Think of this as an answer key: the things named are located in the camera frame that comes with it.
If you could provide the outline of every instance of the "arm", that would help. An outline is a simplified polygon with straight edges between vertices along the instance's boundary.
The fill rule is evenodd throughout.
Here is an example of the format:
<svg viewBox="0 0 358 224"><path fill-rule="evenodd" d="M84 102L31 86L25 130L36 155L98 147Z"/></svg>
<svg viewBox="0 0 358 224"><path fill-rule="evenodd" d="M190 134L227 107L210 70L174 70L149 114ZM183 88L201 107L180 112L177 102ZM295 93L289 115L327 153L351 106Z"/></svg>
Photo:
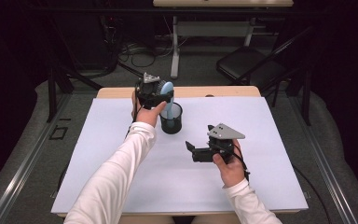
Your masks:
<svg viewBox="0 0 358 224"><path fill-rule="evenodd" d="M242 224L281 223L264 206L245 178L239 184L225 189L225 192Z"/></svg>
<svg viewBox="0 0 358 224"><path fill-rule="evenodd" d="M131 181L155 136L153 126L133 123L123 145L82 189L65 223L118 223Z"/></svg>
<svg viewBox="0 0 358 224"><path fill-rule="evenodd" d="M241 155L240 144L236 139L233 139L233 143L236 145L234 152ZM213 162L220 170L220 175L225 183L224 190L241 224L281 223L275 214L271 213L260 201L255 190L249 186L240 160L233 157L228 164L225 164L219 154L214 154Z"/></svg>

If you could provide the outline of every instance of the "pen holder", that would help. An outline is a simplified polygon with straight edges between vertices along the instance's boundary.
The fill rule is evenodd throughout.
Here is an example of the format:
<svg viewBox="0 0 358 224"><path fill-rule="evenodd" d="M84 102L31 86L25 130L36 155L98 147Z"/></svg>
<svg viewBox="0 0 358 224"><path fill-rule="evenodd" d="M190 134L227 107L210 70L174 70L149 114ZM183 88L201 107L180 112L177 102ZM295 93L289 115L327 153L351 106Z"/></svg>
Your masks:
<svg viewBox="0 0 358 224"><path fill-rule="evenodd" d="M161 129L165 133L169 134L179 133L179 131L182 129L183 109L179 104L173 103L171 112L172 114L169 115L168 111L163 110L159 114L161 120Z"/></svg>

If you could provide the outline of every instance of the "hand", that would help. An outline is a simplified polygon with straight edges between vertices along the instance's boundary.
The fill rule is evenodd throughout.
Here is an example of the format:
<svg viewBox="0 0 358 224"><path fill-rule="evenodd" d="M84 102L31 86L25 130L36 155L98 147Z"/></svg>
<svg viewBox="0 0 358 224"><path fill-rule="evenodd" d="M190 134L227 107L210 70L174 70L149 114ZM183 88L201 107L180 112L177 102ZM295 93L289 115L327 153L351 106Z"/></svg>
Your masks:
<svg viewBox="0 0 358 224"><path fill-rule="evenodd" d="M148 109L144 109L142 108L141 104L139 103L138 99L135 99L135 92L132 93L132 117L134 116L134 111L136 109L136 111L138 111L138 114L136 116L136 121L140 121L140 122L144 122L144 123L148 123L150 125L152 125L153 127L156 127L157 124L157 117L159 115L159 113L161 113L161 111L165 108L165 105L167 105L167 102L163 101L161 102L159 105L157 105L156 107L148 110Z"/></svg>
<svg viewBox="0 0 358 224"><path fill-rule="evenodd" d="M241 152L239 150L240 143L237 139L233 139L232 141L236 146L234 147L235 154L241 157ZM220 154L216 153L213 155L213 162L216 164L217 168L219 168L220 176L227 188L237 185L245 178L242 163L238 158L233 156L228 164L226 164Z"/></svg>

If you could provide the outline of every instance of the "white long-sleeve shirt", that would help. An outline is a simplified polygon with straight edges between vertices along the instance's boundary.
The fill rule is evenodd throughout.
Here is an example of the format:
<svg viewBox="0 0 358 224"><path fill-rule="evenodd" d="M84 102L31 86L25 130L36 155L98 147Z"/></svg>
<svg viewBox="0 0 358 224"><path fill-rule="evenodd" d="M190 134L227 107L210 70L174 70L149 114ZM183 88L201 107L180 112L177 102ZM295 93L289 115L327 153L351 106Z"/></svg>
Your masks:
<svg viewBox="0 0 358 224"><path fill-rule="evenodd" d="M64 223L118 223L136 170L155 142L153 126L134 122L124 143L81 190ZM246 180L225 191L242 224L281 223Z"/></svg>

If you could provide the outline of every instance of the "finger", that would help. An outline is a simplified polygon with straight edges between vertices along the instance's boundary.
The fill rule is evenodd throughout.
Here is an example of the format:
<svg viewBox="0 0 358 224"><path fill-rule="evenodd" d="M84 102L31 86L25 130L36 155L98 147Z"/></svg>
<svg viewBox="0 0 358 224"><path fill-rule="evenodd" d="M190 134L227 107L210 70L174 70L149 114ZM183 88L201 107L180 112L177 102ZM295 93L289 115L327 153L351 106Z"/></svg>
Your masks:
<svg viewBox="0 0 358 224"><path fill-rule="evenodd" d="M227 165L219 153L213 155L213 162L219 168L220 172L224 172L227 169Z"/></svg>
<svg viewBox="0 0 358 224"><path fill-rule="evenodd" d="M238 139L232 139L232 144L234 145L234 153L242 158L240 142L238 142Z"/></svg>
<svg viewBox="0 0 358 224"><path fill-rule="evenodd" d="M153 111L156 113L156 115L159 115L159 113L161 113L161 111L165 108L166 105L167 102L163 101L159 103L159 105L157 105L155 108L153 108Z"/></svg>
<svg viewBox="0 0 358 224"><path fill-rule="evenodd" d="M135 103L135 91L132 92L131 99L132 99L132 103L134 104Z"/></svg>

